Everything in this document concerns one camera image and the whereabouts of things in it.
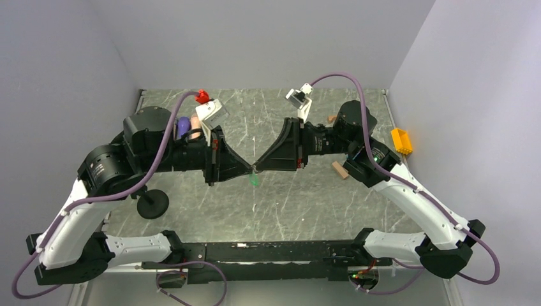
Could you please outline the green key tag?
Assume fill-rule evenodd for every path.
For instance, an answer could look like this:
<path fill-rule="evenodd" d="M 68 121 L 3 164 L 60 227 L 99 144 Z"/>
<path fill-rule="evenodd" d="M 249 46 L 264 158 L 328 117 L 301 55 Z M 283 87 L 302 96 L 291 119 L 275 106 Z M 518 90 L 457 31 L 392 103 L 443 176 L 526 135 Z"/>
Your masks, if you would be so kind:
<path fill-rule="evenodd" d="M 253 186 L 259 186 L 259 179 L 258 179 L 258 175 L 256 173 L 251 173 L 249 175 L 249 182 L 250 184 L 252 184 Z"/>

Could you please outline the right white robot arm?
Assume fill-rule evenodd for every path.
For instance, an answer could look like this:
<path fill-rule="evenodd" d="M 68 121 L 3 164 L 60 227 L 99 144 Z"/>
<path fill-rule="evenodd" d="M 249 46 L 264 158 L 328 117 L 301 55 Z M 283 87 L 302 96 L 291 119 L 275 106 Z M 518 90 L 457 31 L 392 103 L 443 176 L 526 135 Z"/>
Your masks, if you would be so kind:
<path fill-rule="evenodd" d="M 432 274 L 450 279 L 469 262 L 485 226 L 466 220 L 445 207 L 437 208 L 421 192 L 400 158 L 371 135 L 364 136 L 361 103 L 342 104 L 332 127 L 288 117 L 275 142 L 255 162 L 256 171 L 295 171 L 309 156 L 347 155 L 344 169 L 355 180 L 384 195 L 421 228 L 420 233 L 384 233 L 364 228 L 352 243 L 352 257 L 360 265 L 394 258 L 420 264 Z"/>

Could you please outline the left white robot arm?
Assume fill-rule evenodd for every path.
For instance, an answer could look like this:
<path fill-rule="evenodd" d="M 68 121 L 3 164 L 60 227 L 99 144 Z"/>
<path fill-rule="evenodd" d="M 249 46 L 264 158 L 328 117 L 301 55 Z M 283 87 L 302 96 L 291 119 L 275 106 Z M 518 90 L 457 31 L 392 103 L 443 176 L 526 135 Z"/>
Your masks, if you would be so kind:
<path fill-rule="evenodd" d="M 141 217 L 162 216 L 168 196 L 146 186 L 155 172 L 200 170 L 210 186 L 251 173 L 251 166 L 225 141 L 221 125 L 229 116 L 226 108 L 211 101 L 195 112 L 200 120 L 196 138 L 179 136 L 175 115 L 151 106 L 125 118 L 121 133 L 87 155 L 54 222 L 44 233 L 27 238 L 29 251 L 39 259 L 34 270 L 39 285 L 82 283 L 129 263 L 173 268 L 186 262 L 186 250 L 172 230 L 122 238 L 106 235 L 98 226 L 129 197 L 137 199 Z"/>

